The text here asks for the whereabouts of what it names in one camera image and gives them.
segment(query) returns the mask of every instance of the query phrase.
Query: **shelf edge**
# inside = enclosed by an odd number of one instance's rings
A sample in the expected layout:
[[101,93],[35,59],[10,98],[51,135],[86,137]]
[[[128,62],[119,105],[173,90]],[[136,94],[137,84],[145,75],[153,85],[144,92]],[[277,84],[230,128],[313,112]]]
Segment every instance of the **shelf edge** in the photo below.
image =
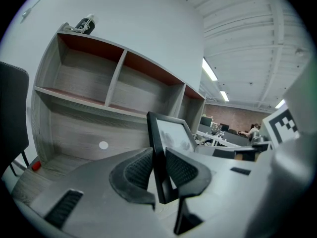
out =
[[83,100],[80,100],[80,99],[76,99],[74,97],[70,97],[70,96],[67,96],[67,95],[64,95],[64,94],[56,93],[56,92],[51,91],[51,90],[47,90],[47,89],[42,88],[42,87],[38,87],[38,86],[35,86],[34,90],[37,91],[37,92],[41,92],[41,93],[47,94],[47,95],[51,95],[53,97],[56,97],[56,98],[59,98],[59,99],[62,99],[62,100],[66,100],[66,101],[74,102],[74,103],[77,103],[77,104],[81,104],[81,105],[84,105],[84,106],[87,106],[87,107],[90,107],[90,108],[101,109],[101,110],[105,110],[105,111],[110,111],[110,112],[114,112],[114,113],[119,113],[119,114],[123,114],[123,115],[127,115],[127,116],[143,118],[143,119],[147,118],[146,115],[133,113],[133,112],[125,111],[125,110],[120,110],[120,109],[115,109],[115,108],[110,108],[110,107],[107,107],[107,106],[104,106],[104,105],[98,105],[98,104],[91,103],[91,102],[88,102],[88,101],[83,101]]

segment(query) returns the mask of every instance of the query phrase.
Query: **black rubber pad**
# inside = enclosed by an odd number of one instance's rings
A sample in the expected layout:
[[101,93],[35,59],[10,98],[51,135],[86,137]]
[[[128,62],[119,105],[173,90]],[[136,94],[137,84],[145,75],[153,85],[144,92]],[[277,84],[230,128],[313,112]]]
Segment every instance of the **black rubber pad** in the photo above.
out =
[[251,170],[241,169],[241,168],[232,168],[230,170],[237,172],[237,173],[240,173],[240,174],[243,174],[243,175],[246,175],[246,176],[248,176],[251,173]]
[[47,214],[45,220],[60,229],[82,196],[83,193],[79,191],[69,190]]

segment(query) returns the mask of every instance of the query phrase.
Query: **fluorescent light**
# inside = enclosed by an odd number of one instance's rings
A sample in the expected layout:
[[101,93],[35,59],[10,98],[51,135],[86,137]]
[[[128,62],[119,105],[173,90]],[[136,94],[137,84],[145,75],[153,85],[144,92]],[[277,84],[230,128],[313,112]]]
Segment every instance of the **fluorescent light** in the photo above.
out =
[[281,100],[281,102],[279,104],[277,104],[277,106],[275,107],[276,109],[279,109],[280,107],[282,107],[282,105],[285,103],[284,100]]
[[220,91],[225,101],[229,101],[228,96],[226,95],[226,92]]
[[208,74],[208,76],[211,78],[212,81],[217,81],[217,77],[210,68],[209,64],[206,62],[205,58],[203,58],[203,69]]

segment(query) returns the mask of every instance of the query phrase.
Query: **black chair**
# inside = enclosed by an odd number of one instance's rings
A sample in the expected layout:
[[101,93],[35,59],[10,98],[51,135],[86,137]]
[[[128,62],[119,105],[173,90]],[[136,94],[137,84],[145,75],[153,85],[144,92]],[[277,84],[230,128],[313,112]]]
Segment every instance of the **black chair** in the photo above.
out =
[[237,134],[237,131],[234,130],[234,129],[229,129],[228,132],[231,133],[231,134],[235,134],[235,135]]
[[0,61],[1,175],[10,166],[16,176],[11,163],[19,154],[29,165],[24,153],[29,145],[25,115],[28,88],[29,75],[24,69]]

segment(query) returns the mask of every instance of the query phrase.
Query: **white wall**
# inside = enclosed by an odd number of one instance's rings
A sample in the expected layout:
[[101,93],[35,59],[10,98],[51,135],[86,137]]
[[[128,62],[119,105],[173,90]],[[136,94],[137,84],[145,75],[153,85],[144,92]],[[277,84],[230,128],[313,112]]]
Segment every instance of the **white wall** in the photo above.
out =
[[[198,90],[203,58],[203,19],[185,0],[41,0],[21,22],[28,0],[0,44],[0,60],[28,71],[31,91],[37,67],[53,34],[63,22],[75,26],[89,13],[99,21],[91,33],[131,48],[159,63]],[[35,154],[28,115],[30,146]]]

